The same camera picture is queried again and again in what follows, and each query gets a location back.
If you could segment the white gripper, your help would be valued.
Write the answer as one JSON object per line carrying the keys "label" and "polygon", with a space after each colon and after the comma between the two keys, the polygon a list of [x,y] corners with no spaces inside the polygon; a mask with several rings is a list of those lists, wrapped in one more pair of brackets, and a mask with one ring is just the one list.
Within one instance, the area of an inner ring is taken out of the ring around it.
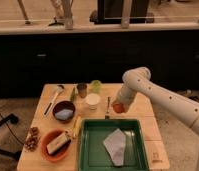
{"label": "white gripper", "polygon": [[116,104],[122,104],[126,109],[128,109],[130,105],[133,103],[136,94],[137,92],[135,90],[123,84],[117,92],[114,102]]}

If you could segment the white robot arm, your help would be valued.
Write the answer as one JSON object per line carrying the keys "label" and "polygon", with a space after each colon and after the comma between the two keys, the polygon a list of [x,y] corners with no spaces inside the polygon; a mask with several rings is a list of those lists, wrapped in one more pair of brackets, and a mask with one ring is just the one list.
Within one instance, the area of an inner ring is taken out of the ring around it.
{"label": "white robot arm", "polygon": [[[126,113],[136,94],[142,93],[161,107],[169,110],[199,136],[199,103],[154,84],[150,81],[150,78],[151,72],[147,67],[127,70],[122,76],[123,84],[114,103],[121,104],[123,113]],[[199,171],[199,155],[196,171]]]}

